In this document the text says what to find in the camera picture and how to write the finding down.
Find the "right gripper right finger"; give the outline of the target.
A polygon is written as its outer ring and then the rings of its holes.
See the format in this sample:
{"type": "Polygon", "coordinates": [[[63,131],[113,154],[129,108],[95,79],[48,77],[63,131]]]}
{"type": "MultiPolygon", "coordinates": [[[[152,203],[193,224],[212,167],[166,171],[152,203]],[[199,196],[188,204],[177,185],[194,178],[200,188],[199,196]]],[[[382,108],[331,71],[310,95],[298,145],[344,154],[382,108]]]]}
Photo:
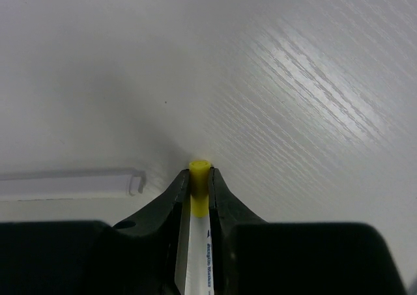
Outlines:
{"type": "Polygon", "coordinates": [[[208,176],[216,294],[404,294],[384,241],[365,223],[272,223],[208,176]]]}

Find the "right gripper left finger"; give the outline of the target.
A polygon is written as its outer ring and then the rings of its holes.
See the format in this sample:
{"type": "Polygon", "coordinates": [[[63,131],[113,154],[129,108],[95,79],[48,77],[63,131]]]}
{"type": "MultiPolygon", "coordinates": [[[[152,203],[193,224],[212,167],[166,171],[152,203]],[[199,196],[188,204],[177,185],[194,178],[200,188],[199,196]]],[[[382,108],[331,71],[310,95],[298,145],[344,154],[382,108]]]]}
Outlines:
{"type": "Polygon", "coordinates": [[[189,170],[115,225],[101,221],[1,224],[2,294],[180,294],[189,170]]]}

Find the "white marker yellow cap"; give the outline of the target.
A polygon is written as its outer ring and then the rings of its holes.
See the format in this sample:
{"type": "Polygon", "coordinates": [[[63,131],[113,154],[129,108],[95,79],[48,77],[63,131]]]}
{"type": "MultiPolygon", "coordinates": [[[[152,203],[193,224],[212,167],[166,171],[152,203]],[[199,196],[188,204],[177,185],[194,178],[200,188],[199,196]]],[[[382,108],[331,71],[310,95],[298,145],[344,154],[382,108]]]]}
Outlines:
{"type": "Polygon", "coordinates": [[[186,294],[214,294],[212,236],[209,218],[209,172],[211,163],[196,160],[190,171],[190,232],[186,294]]]}

